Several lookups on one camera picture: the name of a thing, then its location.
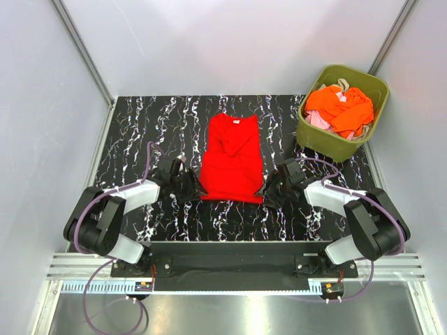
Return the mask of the red t-shirt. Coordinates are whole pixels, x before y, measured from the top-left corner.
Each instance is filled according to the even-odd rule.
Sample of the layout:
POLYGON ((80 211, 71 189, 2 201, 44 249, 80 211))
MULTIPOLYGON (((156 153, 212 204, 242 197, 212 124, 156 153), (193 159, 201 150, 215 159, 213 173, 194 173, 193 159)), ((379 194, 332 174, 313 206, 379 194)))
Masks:
POLYGON ((210 119, 200 182, 207 191, 201 200, 263 202, 257 194, 264 178, 255 114, 240 118, 221 113, 210 119))

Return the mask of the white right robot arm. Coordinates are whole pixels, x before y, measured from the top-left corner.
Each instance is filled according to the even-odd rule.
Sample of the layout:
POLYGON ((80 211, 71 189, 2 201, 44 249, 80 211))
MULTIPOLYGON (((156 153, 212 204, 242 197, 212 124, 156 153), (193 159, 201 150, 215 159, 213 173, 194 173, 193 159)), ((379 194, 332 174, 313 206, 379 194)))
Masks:
POLYGON ((359 191, 336 186, 329 176, 308 177, 290 158, 276 166, 257 190, 266 206, 278 209, 287 202, 304 200, 343 216, 350 235, 329 243, 317 254, 298 261, 298 276, 336 276, 356 260, 374 262, 398 255, 411 232, 393 201, 382 188, 359 191))

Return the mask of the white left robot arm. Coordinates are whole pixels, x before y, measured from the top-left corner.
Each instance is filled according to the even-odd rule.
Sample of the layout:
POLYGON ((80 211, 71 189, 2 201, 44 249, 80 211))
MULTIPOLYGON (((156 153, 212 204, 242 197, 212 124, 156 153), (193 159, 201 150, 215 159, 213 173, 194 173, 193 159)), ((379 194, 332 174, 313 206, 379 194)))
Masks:
POLYGON ((207 195, 196 173, 185 167, 184 157, 162 158, 142 179, 116 188, 90 186, 82 192, 63 236, 81 253, 112 258, 116 270, 144 276, 155 269, 148 246, 121 233, 125 214, 174 195, 178 202, 191 202, 207 195))

